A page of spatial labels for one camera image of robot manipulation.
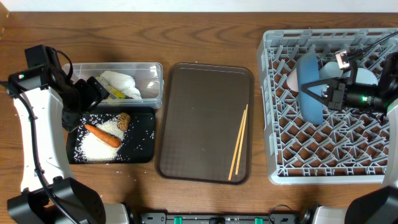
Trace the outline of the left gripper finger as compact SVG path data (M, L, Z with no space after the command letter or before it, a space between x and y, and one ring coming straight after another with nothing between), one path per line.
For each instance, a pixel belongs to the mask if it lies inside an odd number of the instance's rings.
M92 106L97 106L110 95L106 88L95 77L90 77L86 82L92 89L90 93L93 99L91 103Z
M84 80L79 79L74 87L78 91L79 101L80 101L80 110L81 111L89 111L98 100L98 92L95 88L95 83L93 79Z

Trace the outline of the light blue cup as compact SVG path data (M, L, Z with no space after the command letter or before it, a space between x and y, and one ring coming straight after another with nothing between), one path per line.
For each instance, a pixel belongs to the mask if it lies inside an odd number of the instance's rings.
M328 62L320 70L320 79L339 78L343 75L343 71L339 68L337 62Z

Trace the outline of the light blue rice bowl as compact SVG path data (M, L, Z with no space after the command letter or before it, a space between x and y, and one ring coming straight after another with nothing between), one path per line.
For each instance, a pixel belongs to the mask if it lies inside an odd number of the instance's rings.
M357 76L354 81L355 83L364 84L364 85L377 85L378 80L373 74L373 72L365 69L365 68L358 68Z

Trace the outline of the white napkin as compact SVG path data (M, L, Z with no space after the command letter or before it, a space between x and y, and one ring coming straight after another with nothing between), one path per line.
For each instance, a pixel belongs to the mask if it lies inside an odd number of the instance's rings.
M142 99L141 93L136 88L136 82L132 76L118 72L105 71L99 77L124 96L135 100Z

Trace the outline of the brown textured food piece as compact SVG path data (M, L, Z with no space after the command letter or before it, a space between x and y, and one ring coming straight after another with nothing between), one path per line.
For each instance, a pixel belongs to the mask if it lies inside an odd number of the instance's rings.
M126 132L129 128L130 122L131 122L131 117L127 113L125 113L125 112L120 113L118 115L118 121L117 121L116 127L119 130Z

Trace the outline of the pink cup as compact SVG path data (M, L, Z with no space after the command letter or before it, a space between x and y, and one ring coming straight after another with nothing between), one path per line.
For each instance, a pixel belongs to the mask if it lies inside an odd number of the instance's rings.
M299 91L298 79L297 79L297 69L293 69L286 79L287 86L294 92Z

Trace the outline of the orange carrot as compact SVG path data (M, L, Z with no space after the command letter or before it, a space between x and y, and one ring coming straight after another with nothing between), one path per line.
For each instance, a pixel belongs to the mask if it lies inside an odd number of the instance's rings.
M114 147L114 148L118 148L121 146L121 142L118 138L102 131L101 129L92 126L90 124L85 124L84 127L91 133L93 133L98 139L100 139L101 141L103 141L105 144Z

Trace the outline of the yellow green snack wrapper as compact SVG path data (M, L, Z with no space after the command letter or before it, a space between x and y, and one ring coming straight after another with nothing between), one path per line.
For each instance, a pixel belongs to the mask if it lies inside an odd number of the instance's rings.
M126 98L126 95L112 87L103 77L97 76L95 78L109 93L108 100L121 100Z

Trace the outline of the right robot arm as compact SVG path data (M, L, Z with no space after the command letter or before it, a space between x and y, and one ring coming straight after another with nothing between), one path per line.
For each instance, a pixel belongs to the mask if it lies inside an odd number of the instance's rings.
M302 85L302 91L327 108L353 108L387 119L387 164L381 188L353 200L347 208L319 205L308 214L309 223L397 223L397 54L386 57L376 85L357 83L357 58L363 51L340 50L335 57L348 78L329 78Z

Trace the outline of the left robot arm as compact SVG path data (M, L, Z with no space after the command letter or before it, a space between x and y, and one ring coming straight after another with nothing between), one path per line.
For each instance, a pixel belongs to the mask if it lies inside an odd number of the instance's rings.
M122 203L105 204L75 180L63 137L63 114L85 111L85 92L59 66L35 63L4 84L22 129L21 194L7 201L16 223L130 223Z

